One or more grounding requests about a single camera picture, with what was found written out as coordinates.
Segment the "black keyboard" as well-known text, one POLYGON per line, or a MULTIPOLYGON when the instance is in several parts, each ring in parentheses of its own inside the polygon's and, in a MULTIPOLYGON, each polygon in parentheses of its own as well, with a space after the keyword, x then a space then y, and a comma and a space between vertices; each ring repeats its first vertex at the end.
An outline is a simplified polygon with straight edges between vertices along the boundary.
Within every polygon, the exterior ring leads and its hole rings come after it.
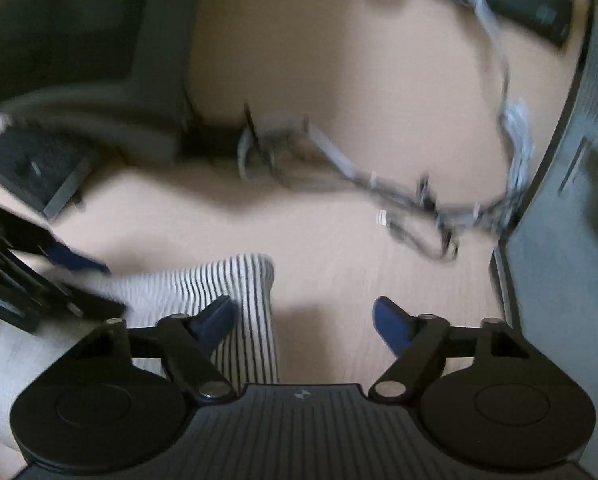
POLYGON ((101 148, 79 138, 9 127, 0 135, 0 185, 52 221, 104 155, 101 148))

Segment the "black monitor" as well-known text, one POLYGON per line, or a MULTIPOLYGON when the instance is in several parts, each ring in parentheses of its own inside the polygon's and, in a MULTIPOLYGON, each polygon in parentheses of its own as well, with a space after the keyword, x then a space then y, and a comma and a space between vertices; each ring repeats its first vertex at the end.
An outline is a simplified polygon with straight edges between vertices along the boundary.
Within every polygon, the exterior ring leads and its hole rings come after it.
POLYGON ((114 146, 178 153, 197 0, 0 0, 0 114, 114 146))

